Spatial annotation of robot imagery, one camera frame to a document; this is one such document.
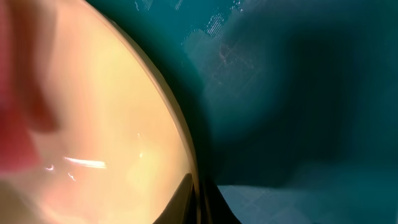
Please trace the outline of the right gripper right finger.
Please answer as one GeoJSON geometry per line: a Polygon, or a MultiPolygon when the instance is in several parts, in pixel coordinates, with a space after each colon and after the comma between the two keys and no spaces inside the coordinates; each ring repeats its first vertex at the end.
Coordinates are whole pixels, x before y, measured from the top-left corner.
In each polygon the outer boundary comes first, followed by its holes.
{"type": "Polygon", "coordinates": [[[200,206],[203,224],[241,224],[210,178],[200,182],[200,206]]]}

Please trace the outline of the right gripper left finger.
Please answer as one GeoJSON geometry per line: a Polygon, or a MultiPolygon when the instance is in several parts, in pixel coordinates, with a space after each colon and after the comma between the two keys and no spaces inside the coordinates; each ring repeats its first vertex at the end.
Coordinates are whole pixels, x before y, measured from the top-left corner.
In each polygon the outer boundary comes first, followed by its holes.
{"type": "Polygon", "coordinates": [[[186,174],[154,224],[196,224],[197,203],[193,178],[186,174]]]}

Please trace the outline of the yellow plate tray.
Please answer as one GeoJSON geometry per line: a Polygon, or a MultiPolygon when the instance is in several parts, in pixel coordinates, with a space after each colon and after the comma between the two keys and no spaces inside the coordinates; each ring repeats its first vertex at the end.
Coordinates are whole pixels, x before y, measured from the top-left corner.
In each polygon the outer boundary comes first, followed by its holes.
{"type": "Polygon", "coordinates": [[[30,137],[40,162],[1,175],[2,223],[154,223],[191,174],[192,139],[143,50],[86,1],[55,1],[42,84],[57,129],[30,137]]]}

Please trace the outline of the green and orange sponge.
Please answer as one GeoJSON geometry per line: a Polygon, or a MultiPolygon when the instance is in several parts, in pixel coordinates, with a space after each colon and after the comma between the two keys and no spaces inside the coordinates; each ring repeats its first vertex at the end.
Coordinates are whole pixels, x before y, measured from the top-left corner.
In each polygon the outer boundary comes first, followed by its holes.
{"type": "Polygon", "coordinates": [[[38,164],[29,132],[58,127],[42,90],[56,15],[55,1],[1,0],[1,175],[38,164]]]}

